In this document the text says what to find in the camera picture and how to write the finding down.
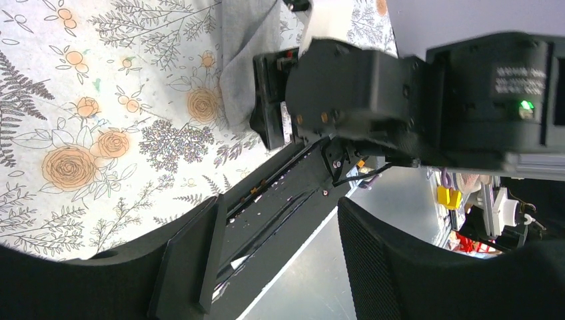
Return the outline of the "grey cloth napkin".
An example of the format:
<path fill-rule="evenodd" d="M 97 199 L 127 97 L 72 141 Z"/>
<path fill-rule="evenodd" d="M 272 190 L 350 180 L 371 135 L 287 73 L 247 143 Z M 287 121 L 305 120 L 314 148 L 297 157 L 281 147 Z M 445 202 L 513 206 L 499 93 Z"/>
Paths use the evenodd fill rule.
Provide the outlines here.
<path fill-rule="evenodd" d="M 228 128 L 242 131 L 255 107 L 253 57 L 281 45 L 278 1 L 223 1 L 220 88 Z"/>

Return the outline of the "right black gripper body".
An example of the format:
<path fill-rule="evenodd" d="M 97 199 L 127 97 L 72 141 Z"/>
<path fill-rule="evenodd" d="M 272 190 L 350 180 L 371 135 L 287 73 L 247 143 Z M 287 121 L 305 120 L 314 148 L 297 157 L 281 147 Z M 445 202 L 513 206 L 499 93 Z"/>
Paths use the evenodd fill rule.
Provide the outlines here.
<path fill-rule="evenodd" d="M 428 64 L 329 39 L 314 40 L 290 69 L 285 103 L 293 133 L 424 151 L 419 104 Z"/>

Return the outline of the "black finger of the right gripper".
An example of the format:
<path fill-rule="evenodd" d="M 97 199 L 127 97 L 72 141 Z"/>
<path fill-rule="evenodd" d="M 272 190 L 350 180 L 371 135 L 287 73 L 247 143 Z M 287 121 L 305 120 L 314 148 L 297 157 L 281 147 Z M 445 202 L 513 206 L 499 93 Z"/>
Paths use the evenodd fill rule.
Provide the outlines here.
<path fill-rule="evenodd" d="M 249 125 L 268 150 L 285 144 L 281 103 L 285 101 L 288 75 L 297 61 L 297 47 L 253 57 L 255 107 Z"/>

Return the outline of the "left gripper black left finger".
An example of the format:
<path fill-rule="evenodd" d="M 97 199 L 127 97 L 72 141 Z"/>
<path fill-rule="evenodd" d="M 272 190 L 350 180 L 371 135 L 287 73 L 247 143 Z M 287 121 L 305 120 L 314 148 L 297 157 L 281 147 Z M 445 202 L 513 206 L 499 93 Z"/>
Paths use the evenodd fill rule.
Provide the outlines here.
<path fill-rule="evenodd" d="M 90 259 L 56 262 L 1 249 L 2 319 L 204 319 L 227 208 L 186 215 Z"/>

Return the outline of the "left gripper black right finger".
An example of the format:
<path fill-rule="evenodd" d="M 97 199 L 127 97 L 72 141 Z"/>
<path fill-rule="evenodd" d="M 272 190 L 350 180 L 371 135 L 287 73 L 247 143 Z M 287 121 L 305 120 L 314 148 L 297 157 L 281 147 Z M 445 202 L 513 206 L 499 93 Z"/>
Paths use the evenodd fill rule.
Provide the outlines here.
<path fill-rule="evenodd" d="M 358 319 L 563 319 L 564 242 L 478 259 L 422 241 L 338 202 Z"/>

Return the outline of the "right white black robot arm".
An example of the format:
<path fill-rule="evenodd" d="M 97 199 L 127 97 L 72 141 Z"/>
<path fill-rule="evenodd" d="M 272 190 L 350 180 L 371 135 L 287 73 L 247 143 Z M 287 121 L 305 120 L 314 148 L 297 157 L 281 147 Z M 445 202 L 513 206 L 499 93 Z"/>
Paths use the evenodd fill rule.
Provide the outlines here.
<path fill-rule="evenodd" d="M 395 165 L 517 173 L 564 152 L 564 39 L 523 32 L 434 47 L 421 59 L 347 41 L 352 1 L 288 1 L 300 47 L 256 55 L 250 126 L 268 149 L 348 141 Z"/>

